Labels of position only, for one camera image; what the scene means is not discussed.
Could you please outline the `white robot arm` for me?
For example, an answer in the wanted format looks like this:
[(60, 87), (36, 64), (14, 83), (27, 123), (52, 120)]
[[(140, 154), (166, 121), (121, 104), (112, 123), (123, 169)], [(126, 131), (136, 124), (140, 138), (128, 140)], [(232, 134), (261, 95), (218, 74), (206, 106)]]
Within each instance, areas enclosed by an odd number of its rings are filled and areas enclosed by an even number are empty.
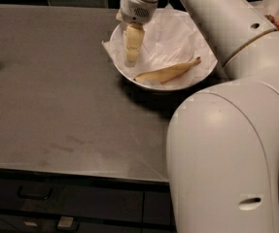
[[(279, 233), (279, 30), (246, 0), (180, 0), (229, 77), (186, 99), (166, 158), (177, 233)], [(157, 0), (121, 0), (130, 20)]]

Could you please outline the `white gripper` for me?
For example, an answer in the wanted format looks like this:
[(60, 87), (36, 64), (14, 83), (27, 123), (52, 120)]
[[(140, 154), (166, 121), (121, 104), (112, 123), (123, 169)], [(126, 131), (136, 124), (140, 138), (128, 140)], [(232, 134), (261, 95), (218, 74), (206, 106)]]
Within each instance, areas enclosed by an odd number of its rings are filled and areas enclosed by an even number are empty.
[(145, 35), (142, 24), (146, 24), (152, 19), (157, 9), (157, 2), (158, 0), (120, 0), (116, 18), (119, 21), (131, 23), (125, 30), (125, 59), (127, 62), (135, 63), (137, 61)]

